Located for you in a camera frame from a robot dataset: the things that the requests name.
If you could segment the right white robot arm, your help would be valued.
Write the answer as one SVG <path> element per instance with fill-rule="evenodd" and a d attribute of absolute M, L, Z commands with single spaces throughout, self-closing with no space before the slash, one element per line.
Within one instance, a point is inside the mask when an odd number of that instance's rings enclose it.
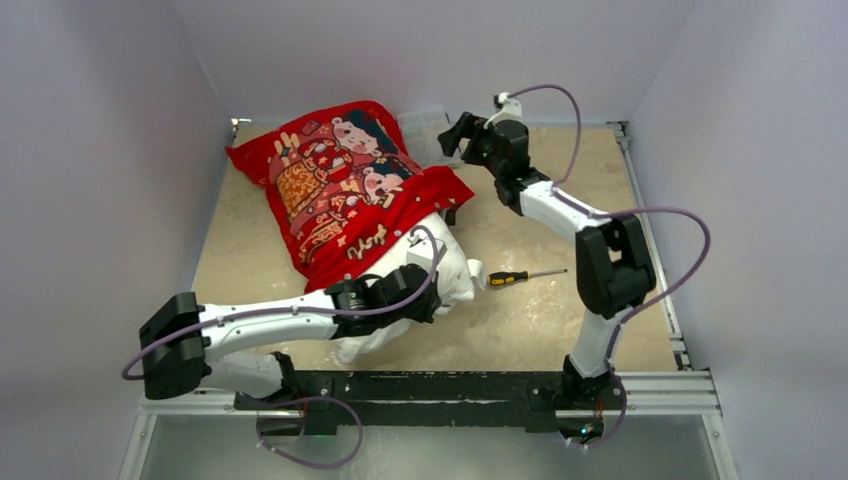
<path fill-rule="evenodd" d="M 529 140 L 528 127 L 518 120 L 493 123 L 469 112 L 438 136 L 444 155 L 490 172 L 503 205 L 572 243 L 586 311 L 557 396 L 584 407 L 611 383 L 622 326 L 654 290 L 656 274 L 639 218 L 614 216 L 566 194 L 532 167 Z"/>

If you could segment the red printed pillowcase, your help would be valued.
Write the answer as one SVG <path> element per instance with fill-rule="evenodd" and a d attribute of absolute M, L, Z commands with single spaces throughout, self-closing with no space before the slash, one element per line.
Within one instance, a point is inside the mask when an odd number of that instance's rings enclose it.
<path fill-rule="evenodd" d="M 364 274 L 414 225 L 474 195 L 451 168 L 419 166 L 373 100 L 314 111 L 226 152 L 264 189 L 307 291 Z"/>

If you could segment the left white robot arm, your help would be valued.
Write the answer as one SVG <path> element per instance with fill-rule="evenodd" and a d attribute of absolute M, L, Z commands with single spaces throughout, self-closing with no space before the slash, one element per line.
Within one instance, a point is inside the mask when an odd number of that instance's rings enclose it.
<path fill-rule="evenodd" d="M 204 387 L 234 390 L 284 409 L 298 395 L 290 361 L 280 354 L 250 359 L 245 350 L 364 337 L 401 320 L 430 323 L 441 305 L 438 278 L 435 269 L 406 264 L 384 276 L 365 275 L 255 304 L 202 305 L 195 293 L 178 293 L 139 330 L 137 378 L 148 400 Z"/>

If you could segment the white pillow insert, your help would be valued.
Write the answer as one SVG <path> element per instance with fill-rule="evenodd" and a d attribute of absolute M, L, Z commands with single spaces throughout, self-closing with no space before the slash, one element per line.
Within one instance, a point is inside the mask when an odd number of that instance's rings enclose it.
<path fill-rule="evenodd" d="M 430 214 L 419 221 L 418 224 L 426 227 L 433 234 L 443 250 L 436 275 L 441 306 L 436 310 L 436 313 L 445 315 L 457 304 L 472 301 L 475 298 L 475 290 L 484 287 L 483 263 L 466 256 L 440 214 Z M 399 266 L 408 263 L 409 250 L 413 250 L 425 260 L 429 260 L 432 248 L 424 233 L 420 233 L 419 238 L 421 241 L 415 245 L 413 235 L 408 232 L 404 233 L 366 272 L 379 276 L 390 273 Z M 341 364 L 350 365 L 358 357 L 376 352 L 391 341 L 401 337 L 413 323 L 410 319 L 401 319 L 367 336 L 342 338 L 336 342 L 336 357 Z"/>

